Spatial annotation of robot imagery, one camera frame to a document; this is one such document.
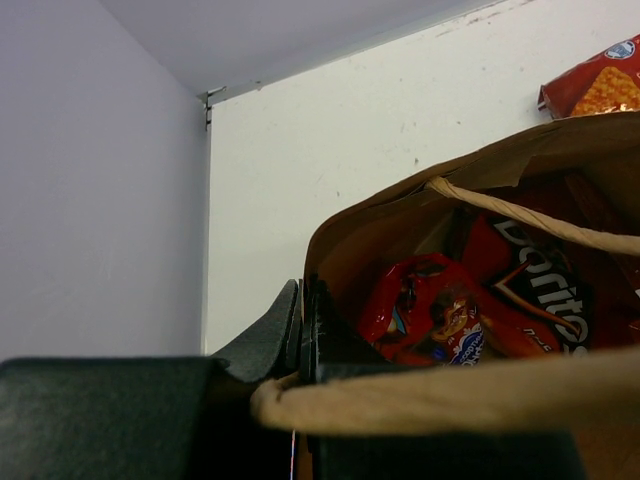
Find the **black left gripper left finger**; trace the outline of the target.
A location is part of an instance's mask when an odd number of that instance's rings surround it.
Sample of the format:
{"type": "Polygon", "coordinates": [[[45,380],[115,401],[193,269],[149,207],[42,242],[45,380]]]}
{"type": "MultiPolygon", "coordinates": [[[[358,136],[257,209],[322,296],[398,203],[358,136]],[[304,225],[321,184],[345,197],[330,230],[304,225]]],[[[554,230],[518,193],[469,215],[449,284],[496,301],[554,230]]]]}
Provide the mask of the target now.
{"type": "Polygon", "coordinates": [[[249,401],[294,363],[299,286],[211,356],[19,358],[1,365],[5,479],[288,479],[293,436],[249,401]]]}

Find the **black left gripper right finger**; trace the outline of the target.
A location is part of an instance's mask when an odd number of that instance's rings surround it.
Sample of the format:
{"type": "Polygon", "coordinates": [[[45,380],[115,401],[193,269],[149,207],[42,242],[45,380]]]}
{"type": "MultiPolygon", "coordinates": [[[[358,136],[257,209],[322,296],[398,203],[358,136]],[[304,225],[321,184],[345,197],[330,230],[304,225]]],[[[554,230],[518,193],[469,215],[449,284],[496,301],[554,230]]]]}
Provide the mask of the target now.
{"type": "MultiPolygon", "coordinates": [[[[325,282],[303,287],[302,378],[314,384],[402,367],[386,361],[341,318],[325,282]]],[[[305,479],[582,479],[567,433],[302,440],[305,479]]]]}

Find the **brown paper bag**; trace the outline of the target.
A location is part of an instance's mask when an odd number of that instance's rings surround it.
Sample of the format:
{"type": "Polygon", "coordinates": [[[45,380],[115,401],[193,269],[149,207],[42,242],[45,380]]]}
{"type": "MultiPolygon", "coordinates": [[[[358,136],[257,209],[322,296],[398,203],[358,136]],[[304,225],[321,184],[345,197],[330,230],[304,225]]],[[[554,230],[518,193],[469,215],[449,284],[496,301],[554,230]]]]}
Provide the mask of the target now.
{"type": "MultiPolygon", "coordinates": [[[[610,254],[639,297],[635,112],[546,123],[382,190],[316,230],[304,284],[325,282],[339,315],[360,336],[356,324],[365,303],[392,265],[431,253],[459,263],[450,231],[462,206],[610,254]],[[564,181],[572,172],[604,194],[630,234],[588,227],[564,181]]],[[[514,358],[493,349],[484,327],[483,333],[484,348],[472,366],[409,366],[379,353],[402,372],[322,384],[298,372],[266,381],[252,395],[252,416],[267,428],[330,438],[566,430],[584,442],[586,462],[603,478],[638,477],[639,342],[580,356],[514,358]]]]}

